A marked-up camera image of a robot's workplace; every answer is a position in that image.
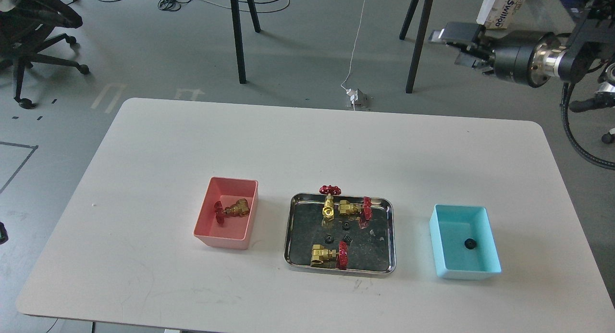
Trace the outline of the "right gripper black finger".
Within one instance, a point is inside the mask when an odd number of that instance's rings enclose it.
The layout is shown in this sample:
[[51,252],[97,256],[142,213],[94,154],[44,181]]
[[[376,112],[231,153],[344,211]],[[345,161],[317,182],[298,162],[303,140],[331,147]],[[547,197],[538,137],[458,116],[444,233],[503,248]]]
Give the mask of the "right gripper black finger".
[[429,35],[430,43],[447,44],[457,47],[476,48],[483,34],[483,25],[464,22],[448,22],[442,29],[435,29]]

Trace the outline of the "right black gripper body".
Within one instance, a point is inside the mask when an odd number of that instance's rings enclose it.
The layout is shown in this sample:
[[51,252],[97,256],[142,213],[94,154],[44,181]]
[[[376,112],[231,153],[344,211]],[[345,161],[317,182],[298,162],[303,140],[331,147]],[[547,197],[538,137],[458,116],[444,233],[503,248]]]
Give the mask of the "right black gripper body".
[[479,29],[474,36],[475,48],[480,53],[477,63],[482,66],[477,69],[481,74],[532,88],[549,81],[543,57],[558,46],[554,33],[517,30],[494,38],[485,32]]

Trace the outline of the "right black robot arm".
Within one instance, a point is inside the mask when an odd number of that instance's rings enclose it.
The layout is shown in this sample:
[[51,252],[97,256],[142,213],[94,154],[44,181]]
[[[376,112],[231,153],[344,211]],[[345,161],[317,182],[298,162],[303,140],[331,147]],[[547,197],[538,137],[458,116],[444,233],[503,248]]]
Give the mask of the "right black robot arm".
[[563,83],[560,111],[573,149],[591,164],[608,170],[573,136],[568,114],[614,106],[614,0],[560,0],[575,21],[570,33],[515,30],[501,38],[483,25],[449,22],[430,42],[459,50],[456,64],[510,83],[541,87],[551,78]]

